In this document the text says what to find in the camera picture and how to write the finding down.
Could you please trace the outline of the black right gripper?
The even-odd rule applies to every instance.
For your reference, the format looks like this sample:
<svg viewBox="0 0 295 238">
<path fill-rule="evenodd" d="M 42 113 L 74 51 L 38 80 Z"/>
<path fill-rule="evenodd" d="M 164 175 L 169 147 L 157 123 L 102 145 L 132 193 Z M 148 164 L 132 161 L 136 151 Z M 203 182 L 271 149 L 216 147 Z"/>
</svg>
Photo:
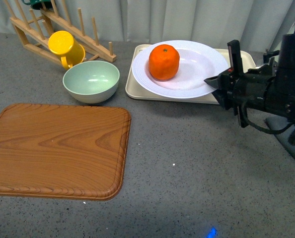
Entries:
<svg viewBox="0 0 295 238">
<path fill-rule="evenodd" d="M 259 128 L 249 120 L 247 109 L 265 111 L 267 90 L 274 78 L 272 66 L 265 64 L 244 72 L 239 41 L 232 40 L 227 46 L 230 68 L 218 76 L 206 78 L 204 82 L 218 88 L 212 95 L 225 110 L 233 108 L 241 127 Z"/>
</svg>

